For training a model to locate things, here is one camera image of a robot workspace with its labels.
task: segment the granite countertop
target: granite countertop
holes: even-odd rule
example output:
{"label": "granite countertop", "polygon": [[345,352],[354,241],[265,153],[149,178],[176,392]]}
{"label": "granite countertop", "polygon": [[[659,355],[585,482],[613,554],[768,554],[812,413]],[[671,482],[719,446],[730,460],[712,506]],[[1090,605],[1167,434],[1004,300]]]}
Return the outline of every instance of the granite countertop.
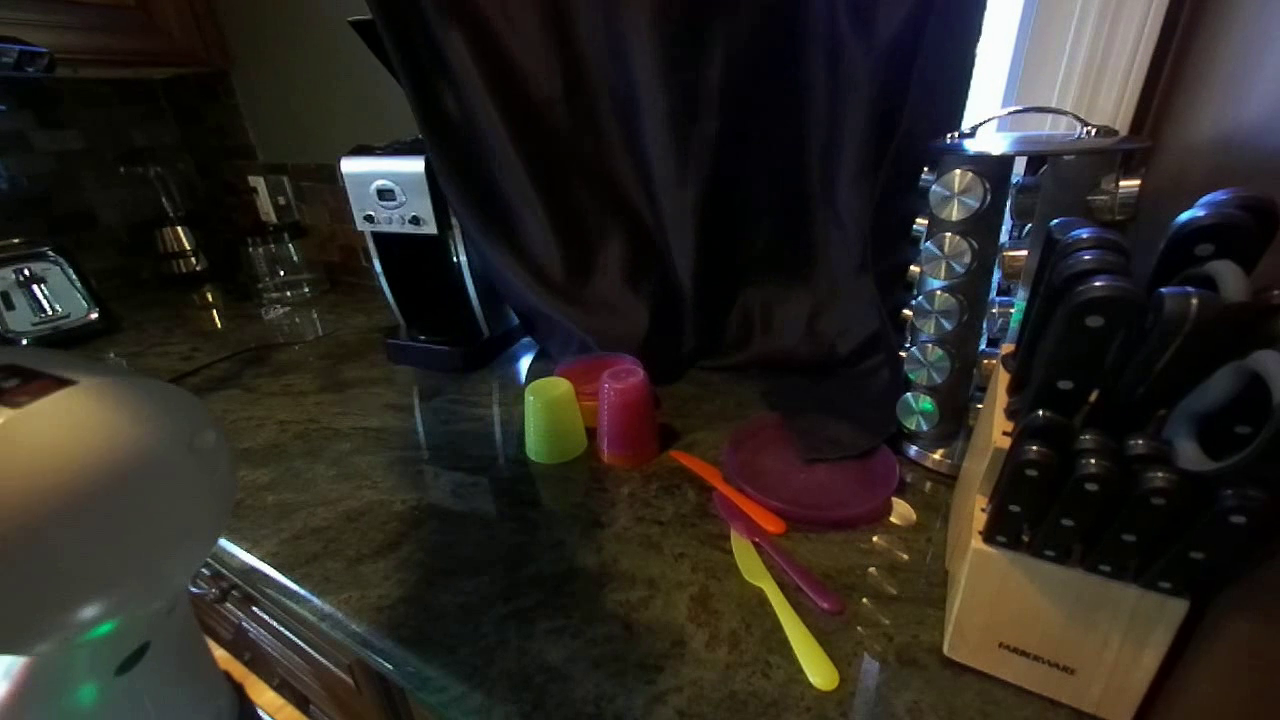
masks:
{"label": "granite countertop", "polygon": [[[832,620],[792,593],[846,672],[825,695],[678,463],[520,460],[532,343],[459,377],[398,367],[365,286],[332,293],[310,343],[245,304],[138,300],[122,320],[83,352],[183,377],[236,442],[229,537],[411,657],[435,714],[1074,714],[940,657],[952,480],[910,473],[911,527],[780,540],[850,595]],[[678,442],[712,460],[752,413],[742,377],[659,389]]]}

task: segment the coffee maker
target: coffee maker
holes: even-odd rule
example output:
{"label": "coffee maker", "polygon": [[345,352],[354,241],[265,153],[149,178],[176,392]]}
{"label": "coffee maker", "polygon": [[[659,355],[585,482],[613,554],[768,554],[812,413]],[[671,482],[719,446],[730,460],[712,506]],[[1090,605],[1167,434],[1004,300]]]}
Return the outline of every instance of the coffee maker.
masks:
{"label": "coffee maker", "polygon": [[419,144],[345,156],[341,174],[398,317],[386,343],[393,363],[476,367],[520,337],[516,310],[489,282]]}

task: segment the black fabric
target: black fabric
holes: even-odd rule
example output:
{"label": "black fabric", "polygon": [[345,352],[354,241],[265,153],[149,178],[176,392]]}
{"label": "black fabric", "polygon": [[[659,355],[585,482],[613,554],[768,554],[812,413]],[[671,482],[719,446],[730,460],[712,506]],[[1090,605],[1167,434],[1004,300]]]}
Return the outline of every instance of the black fabric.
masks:
{"label": "black fabric", "polygon": [[780,413],[894,431],[910,198],[959,122],[980,0],[370,9],[548,352],[758,367]]}

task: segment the wooden knife block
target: wooden knife block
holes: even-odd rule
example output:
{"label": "wooden knife block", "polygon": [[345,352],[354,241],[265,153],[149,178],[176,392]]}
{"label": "wooden knife block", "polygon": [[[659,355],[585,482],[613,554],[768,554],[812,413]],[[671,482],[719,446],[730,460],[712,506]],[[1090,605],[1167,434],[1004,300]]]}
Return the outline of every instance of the wooden knife block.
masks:
{"label": "wooden knife block", "polygon": [[980,540],[1011,438],[1004,389],[998,367],[957,480],[946,657],[1093,714],[1135,714],[1189,598]]}

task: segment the spatula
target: spatula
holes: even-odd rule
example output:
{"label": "spatula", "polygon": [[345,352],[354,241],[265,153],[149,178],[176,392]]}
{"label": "spatula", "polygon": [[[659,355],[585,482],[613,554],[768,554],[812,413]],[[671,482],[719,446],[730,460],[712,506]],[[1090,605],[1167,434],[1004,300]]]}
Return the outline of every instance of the spatula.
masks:
{"label": "spatula", "polygon": [[749,537],[742,537],[742,530],[730,530],[730,547],[734,547],[735,571],[743,571],[743,580],[758,584],[768,595],[773,616],[784,622],[784,634],[787,634],[809,685],[820,688],[820,692],[840,688],[840,667],[832,663],[825,644],[809,632],[809,622],[796,616],[796,606],[784,595],[784,588],[775,588],[775,580],[765,568],[758,544]]}

